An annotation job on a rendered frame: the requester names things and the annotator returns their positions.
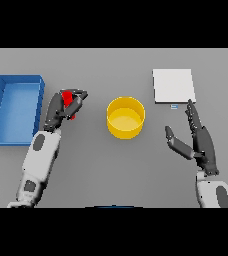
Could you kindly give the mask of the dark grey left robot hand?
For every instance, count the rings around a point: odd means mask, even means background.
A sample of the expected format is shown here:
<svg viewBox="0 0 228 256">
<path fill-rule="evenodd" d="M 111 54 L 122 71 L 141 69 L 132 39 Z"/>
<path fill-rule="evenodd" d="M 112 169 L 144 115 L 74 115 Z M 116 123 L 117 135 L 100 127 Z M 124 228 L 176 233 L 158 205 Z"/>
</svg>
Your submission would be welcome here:
<svg viewBox="0 0 228 256">
<path fill-rule="evenodd" d="M 64 110 L 64 102 L 62 99 L 62 92 L 70 90 L 73 95 L 73 102 Z M 58 93 L 55 93 L 52 97 L 44 124 L 44 130 L 53 133 L 56 129 L 61 127 L 64 119 L 73 120 L 76 113 L 80 110 L 83 104 L 83 100 L 88 96 L 88 92 L 80 89 L 62 89 Z"/>
</svg>

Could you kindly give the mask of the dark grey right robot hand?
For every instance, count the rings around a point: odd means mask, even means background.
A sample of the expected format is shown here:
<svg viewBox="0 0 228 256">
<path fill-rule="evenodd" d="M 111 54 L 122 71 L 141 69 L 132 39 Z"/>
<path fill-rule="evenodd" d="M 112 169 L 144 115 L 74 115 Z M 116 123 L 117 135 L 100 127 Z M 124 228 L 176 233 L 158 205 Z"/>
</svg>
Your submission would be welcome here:
<svg viewBox="0 0 228 256">
<path fill-rule="evenodd" d="M 181 155 L 187 160 L 195 159 L 197 166 L 200 167 L 207 176 L 218 175 L 219 170 L 216 163 L 214 144 L 209 131 L 201 124 L 198 112 L 192 100 L 189 99 L 185 114 L 192 135 L 193 146 L 174 136 L 170 126 L 165 127 L 167 144 L 171 150 Z"/>
</svg>

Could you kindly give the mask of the red beaker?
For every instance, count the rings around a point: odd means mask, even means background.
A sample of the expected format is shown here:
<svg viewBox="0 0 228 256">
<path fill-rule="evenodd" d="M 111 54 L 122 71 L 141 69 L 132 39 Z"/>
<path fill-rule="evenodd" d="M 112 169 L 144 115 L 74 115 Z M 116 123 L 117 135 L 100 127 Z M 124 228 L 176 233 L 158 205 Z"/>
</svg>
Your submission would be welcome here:
<svg viewBox="0 0 228 256">
<path fill-rule="evenodd" d="M 65 90 L 62 92 L 62 99 L 64 102 L 64 110 L 67 110 L 68 107 L 71 105 L 73 102 L 73 95 L 70 90 Z"/>
</svg>

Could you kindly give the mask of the pale square measuring scale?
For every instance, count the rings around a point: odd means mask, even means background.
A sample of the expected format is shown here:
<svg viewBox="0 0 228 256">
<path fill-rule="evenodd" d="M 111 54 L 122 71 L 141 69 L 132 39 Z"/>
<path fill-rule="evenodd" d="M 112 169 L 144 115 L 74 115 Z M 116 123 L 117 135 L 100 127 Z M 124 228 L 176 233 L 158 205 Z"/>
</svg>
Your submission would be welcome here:
<svg viewBox="0 0 228 256">
<path fill-rule="evenodd" d="M 187 104 L 196 102 L 190 69 L 154 69 L 152 71 L 156 104 Z"/>
</svg>

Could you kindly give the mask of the yellow bowl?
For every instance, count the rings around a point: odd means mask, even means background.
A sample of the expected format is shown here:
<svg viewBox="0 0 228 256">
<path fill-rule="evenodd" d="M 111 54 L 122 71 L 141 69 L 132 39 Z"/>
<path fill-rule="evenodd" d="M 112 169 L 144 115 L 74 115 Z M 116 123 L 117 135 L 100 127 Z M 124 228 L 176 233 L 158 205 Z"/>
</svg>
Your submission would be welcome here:
<svg viewBox="0 0 228 256">
<path fill-rule="evenodd" d="M 122 96 L 112 100 L 106 109 L 106 126 L 121 140 L 131 140 L 139 135 L 144 125 L 146 111 L 136 98 Z"/>
</svg>

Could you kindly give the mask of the blue tray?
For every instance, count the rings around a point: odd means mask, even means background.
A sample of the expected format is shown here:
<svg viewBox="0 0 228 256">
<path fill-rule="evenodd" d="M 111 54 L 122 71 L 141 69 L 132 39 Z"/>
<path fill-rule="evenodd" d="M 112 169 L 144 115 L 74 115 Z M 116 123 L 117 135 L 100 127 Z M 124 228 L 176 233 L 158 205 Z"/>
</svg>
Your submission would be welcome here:
<svg viewBox="0 0 228 256">
<path fill-rule="evenodd" d="M 0 75 L 0 146 L 29 146 L 39 130 L 41 75 Z"/>
</svg>

